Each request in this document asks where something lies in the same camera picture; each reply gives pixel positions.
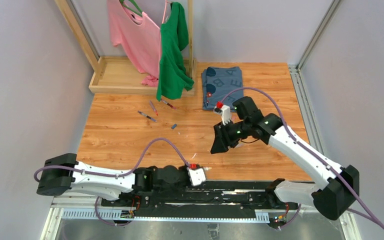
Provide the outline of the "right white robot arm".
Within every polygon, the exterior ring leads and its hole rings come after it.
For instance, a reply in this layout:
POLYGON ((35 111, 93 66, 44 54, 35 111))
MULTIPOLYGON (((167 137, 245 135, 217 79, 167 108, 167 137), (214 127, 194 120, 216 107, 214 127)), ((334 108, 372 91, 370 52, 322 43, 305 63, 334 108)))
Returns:
POLYGON ((239 141, 253 137, 269 145, 306 172, 312 183, 292 182, 278 178, 266 192, 273 206, 297 203, 314 207, 329 220, 337 220, 355 201, 360 192, 360 173, 352 165, 341 166, 296 135, 282 119, 270 113, 263 115, 249 96, 233 103, 240 121, 232 121, 231 108, 218 102, 213 111, 221 116, 214 125, 211 154, 225 153, 239 141))

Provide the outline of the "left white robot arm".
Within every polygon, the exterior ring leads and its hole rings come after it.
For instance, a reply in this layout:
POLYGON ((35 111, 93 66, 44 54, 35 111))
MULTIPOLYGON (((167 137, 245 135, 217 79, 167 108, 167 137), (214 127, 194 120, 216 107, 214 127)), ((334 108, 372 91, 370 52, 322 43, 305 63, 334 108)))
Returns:
POLYGON ((195 182, 191 173, 185 165, 135 170, 102 168, 78 161, 75 153, 65 153, 46 160, 34 179, 38 181, 38 195, 55 197, 74 192, 115 201, 122 194, 146 195, 191 186, 195 182))

